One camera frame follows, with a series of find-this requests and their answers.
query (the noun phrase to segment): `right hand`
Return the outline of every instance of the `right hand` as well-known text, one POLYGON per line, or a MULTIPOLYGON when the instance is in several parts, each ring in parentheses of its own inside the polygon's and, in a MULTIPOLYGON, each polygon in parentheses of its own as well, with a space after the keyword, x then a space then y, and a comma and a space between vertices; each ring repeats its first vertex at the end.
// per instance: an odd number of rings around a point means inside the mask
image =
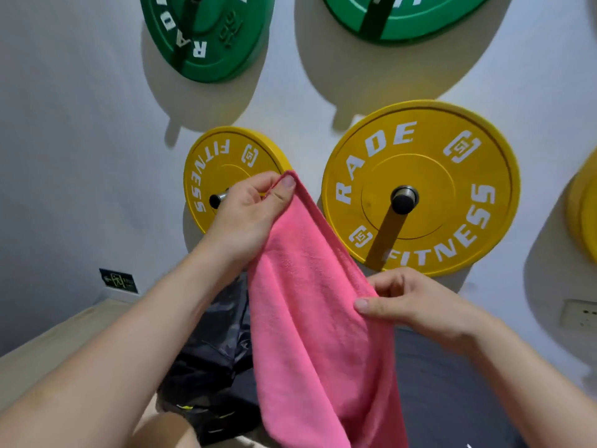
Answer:
POLYGON ((408 325, 458 354, 471 353, 478 330, 494 319, 410 268, 378 273, 369 277, 369 282, 381 298, 355 301, 360 314, 408 325))

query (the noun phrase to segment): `black bag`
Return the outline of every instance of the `black bag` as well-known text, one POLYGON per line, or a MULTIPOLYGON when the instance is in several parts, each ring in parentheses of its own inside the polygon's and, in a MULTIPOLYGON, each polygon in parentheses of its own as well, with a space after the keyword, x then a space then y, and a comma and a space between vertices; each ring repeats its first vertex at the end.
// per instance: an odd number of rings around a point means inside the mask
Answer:
POLYGON ((214 299, 160 384, 161 407, 183 415, 201 446, 261 424, 250 324, 243 272, 214 299))

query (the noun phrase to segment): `white wall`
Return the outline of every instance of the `white wall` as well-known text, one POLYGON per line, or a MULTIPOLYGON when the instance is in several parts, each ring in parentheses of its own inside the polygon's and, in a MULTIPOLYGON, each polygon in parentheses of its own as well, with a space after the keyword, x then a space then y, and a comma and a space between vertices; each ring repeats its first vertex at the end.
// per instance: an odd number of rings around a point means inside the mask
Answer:
POLYGON ((186 254, 196 232, 183 164, 206 129, 270 136, 317 200, 352 122, 440 98, 501 129, 522 174, 510 232, 456 282, 592 389, 590 339, 557 318, 565 298, 597 300, 597 268, 554 206, 597 145, 596 21, 597 0, 490 0, 441 36, 383 48, 348 34, 321 0, 276 0, 258 62, 200 85, 160 58, 138 0, 4 0, 0 354, 96 301, 100 267, 132 273, 144 292, 186 254))

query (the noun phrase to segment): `wall outlet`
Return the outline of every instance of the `wall outlet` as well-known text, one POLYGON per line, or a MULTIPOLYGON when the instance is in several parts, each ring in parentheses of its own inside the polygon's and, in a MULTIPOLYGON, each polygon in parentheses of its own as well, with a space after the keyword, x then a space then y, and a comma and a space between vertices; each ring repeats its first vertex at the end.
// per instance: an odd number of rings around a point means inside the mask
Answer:
POLYGON ((564 329, 597 334, 597 301, 566 301, 560 325, 564 329))

